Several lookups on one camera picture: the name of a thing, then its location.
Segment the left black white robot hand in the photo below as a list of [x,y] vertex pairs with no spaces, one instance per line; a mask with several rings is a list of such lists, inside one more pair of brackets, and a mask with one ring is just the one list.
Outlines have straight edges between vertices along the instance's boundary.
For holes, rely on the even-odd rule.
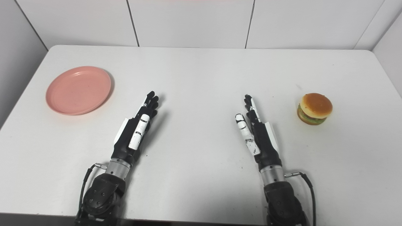
[[130,166],[138,161],[141,143],[148,132],[152,119],[157,115],[159,97],[154,91],[147,94],[136,115],[125,119],[119,130],[111,158],[119,159]]

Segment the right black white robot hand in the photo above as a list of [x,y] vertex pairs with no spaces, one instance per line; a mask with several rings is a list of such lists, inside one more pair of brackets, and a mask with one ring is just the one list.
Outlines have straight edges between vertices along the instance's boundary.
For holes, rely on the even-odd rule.
[[258,168],[261,170],[270,166],[283,166],[272,127],[268,122],[261,121],[257,106],[250,95],[245,95],[244,102],[249,122],[240,113],[235,115],[235,121]]

